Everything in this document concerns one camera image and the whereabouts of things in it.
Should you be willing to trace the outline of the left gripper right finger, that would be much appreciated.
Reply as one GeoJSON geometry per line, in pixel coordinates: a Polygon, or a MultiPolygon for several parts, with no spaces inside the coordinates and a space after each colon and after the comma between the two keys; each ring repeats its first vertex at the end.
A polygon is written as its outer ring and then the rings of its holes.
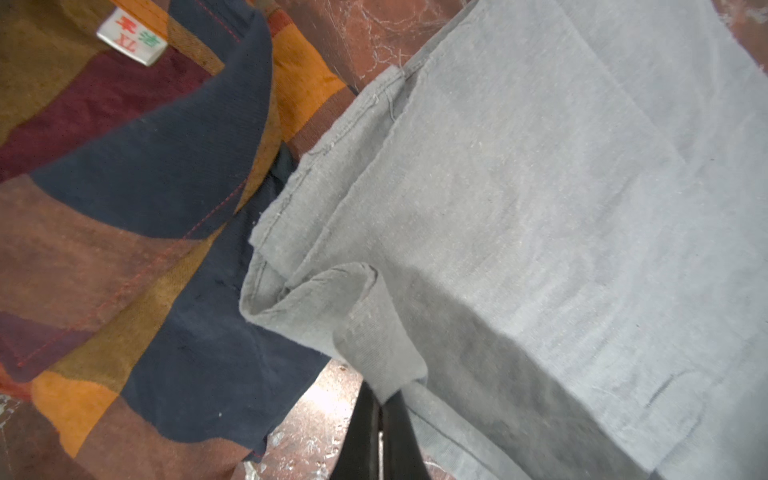
{"type": "Polygon", "coordinates": [[[383,479],[431,480],[401,392],[381,406],[381,432],[383,479]]]}

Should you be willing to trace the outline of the grey long sleeve shirt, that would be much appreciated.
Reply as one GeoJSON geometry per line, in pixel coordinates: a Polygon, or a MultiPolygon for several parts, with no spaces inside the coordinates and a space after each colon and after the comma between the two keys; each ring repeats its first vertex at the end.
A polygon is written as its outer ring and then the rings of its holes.
{"type": "Polygon", "coordinates": [[[767,78],[709,1],[476,1],[251,237],[242,315],[459,479],[767,475],[767,78]]]}

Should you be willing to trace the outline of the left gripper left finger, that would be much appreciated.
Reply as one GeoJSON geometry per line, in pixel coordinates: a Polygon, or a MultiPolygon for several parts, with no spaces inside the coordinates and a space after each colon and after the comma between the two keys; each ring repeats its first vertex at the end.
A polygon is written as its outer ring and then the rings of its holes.
{"type": "Polygon", "coordinates": [[[368,384],[363,382],[330,480],[379,478],[380,418],[380,405],[368,384]]]}

